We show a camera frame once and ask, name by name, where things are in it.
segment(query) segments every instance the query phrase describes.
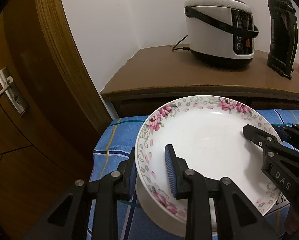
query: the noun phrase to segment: wooden door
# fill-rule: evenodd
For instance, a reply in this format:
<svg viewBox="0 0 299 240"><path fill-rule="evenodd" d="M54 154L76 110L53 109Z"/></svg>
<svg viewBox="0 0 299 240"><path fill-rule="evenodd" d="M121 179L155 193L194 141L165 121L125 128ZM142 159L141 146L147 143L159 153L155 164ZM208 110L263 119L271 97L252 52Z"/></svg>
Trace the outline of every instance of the wooden door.
<svg viewBox="0 0 299 240"><path fill-rule="evenodd" d="M20 116L0 99L0 225L17 240L76 179L89 179L101 133L57 70L35 0L10 0L0 14L4 67L29 105Z"/></svg>

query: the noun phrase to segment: yellow stripe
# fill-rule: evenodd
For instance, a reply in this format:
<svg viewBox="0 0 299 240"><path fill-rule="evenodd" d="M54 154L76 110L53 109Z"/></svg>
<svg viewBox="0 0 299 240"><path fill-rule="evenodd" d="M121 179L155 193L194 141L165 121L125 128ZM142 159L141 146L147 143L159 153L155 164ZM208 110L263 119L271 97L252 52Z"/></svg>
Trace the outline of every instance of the yellow stripe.
<svg viewBox="0 0 299 240"><path fill-rule="evenodd" d="M297 117L296 117L296 115L291 111L291 110L289 110L290 112L291 112L291 114L294 116L294 118L295 118L295 120L297 121L297 123L299 123L299 121L298 121L298 119L297 119Z"/></svg>
<svg viewBox="0 0 299 240"><path fill-rule="evenodd" d="M116 128L117 128L117 125L114 126L114 129L113 129L113 132L112 132L112 136L110 137L110 140L109 140L107 146L105 147L105 151L106 151L106 161L105 161L103 170L102 170L102 172L100 173L99 179L102 178L103 172L104 172L105 167L106 167L106 165L107 165L108 156L109 156L108 148L109 148L110 144L112 143L112 140L113 140L113 137L114 137L114 133L115 133L115 131L116 131Z"/></svg>
<svg viewBox="0 0 299 240"><path fill-rule="evenodd" d="M278 233L280 227L280 211L278 210L276 213L276 224L275 224L275 231Z"/></svg>

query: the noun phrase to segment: brown tabletop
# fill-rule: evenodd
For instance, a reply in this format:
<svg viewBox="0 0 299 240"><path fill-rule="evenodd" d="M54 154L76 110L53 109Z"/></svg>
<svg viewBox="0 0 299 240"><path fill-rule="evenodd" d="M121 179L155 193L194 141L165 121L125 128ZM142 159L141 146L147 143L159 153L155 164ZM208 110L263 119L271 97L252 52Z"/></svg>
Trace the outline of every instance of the brown tabletop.
<svg viewBox="0 0 299 240"><path fill-rule="evenodd" d="M289 80L267 66L267 53L254 51L241 70L211 67L189 51L171 46L139 50L107 83L105 101L216 94L299 101L299 73Z"/></svg>

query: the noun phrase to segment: flower pattern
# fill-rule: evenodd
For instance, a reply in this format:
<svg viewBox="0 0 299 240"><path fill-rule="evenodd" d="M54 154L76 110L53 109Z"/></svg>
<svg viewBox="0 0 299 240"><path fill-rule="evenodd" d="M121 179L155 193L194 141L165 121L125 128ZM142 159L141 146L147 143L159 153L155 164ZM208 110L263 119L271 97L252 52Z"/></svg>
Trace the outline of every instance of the flower pattern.
<svg viewBox="0 0 299 240"><path fill-rule="evenodd" d="M165 119L167 119L168 117L175 117L176 114L180 111L188 112L192 109L194 111L195 109L201 109L202 111L210 111L211 109L216 109L217 111L219 111L219 108L221 108L223 111L228 112L229 114L239 114L242 119L254 122L254 124L256 124L256 126L260 129L271 134L274 133L271 125L265 119L263 119L253 109L240 102L228 98L220 98L213 96L194 96L178 99L158 109L147 119L145 125L142 127L142 131L138 138L138 140L142 140L142 142L137 141L137 144L139 146L139 170L143 175L147 188L150 190L151 194L155 197L155 199L166 210L168 210L168 212L184 221L186 221L187 217L186 208L180 207L178 209L178 204L171 197L171 195L168 195L165 192L163 192L156 183L152 182L152 180L156 181L157 178L155 171L150 170L149 168L151 167L150 161L152 159L153 152L153 148L150 147L153 147L154 145L152 135L154 132L157 132L160 128L164 128ZM257 200L255 205L258 206L258 210L261 213L263 213L265 212L265 210L267 210L267 207L269 205L272 205L276 201L276 198L279 194L279 190L274 185L269 184L266 195L268 195L272 199L269 201L265 200L264 202L264 200L260 198Z"/></svg>

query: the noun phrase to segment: white wall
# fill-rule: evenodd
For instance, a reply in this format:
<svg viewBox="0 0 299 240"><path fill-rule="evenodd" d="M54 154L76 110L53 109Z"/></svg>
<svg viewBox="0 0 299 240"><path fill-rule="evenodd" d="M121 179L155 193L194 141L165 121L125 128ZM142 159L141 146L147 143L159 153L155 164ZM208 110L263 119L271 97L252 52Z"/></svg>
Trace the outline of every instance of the white wall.
<svg viewBox="0 0 299 240"><path fill-rule="evenodd" d="M128 0L140 48L175 44L187 34L185 0ZM270 12L267 0L242 0L254 15L260 33L255 39L255 49L269 52L271 40ZM296 8L299 31L299 9ZM299 61L299 42L296 54Z"/></svg>
<svg viewBox="0 0 299 240"><path fill-rule="evenodd" d="M62 0L76 46L100 93L139 49L127 0Z"/></svg>

